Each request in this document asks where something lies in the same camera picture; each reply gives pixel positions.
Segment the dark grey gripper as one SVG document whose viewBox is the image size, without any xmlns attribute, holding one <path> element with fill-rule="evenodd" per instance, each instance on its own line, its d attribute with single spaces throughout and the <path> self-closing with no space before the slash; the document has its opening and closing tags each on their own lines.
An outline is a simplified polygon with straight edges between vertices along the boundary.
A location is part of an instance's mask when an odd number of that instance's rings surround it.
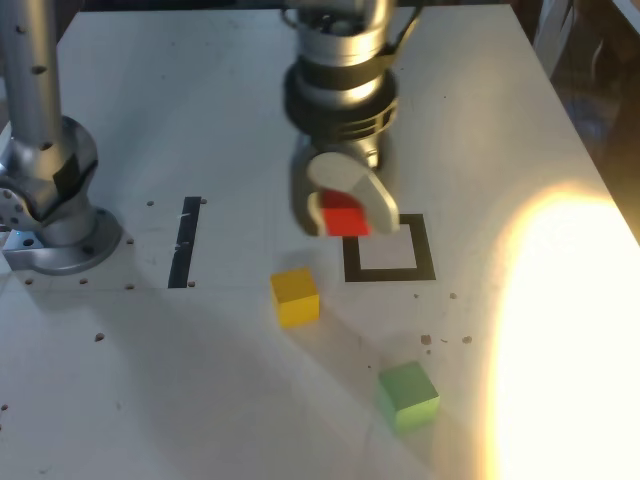
<svg viewBox="0 0 640 480">
<path fill-rule="evenodd" d="M 326 235 L 316 190 L 320 187 L 356 200 L 376 232 L 396 232 L 400 219 L 397 204 L 371 170 L 382 169 L 389 159 L 390 135 L 386 131 L 338 143 L 302 134 L 289 170 L 290 208 L 298 226 L 309 236 Z"/>
</svg>

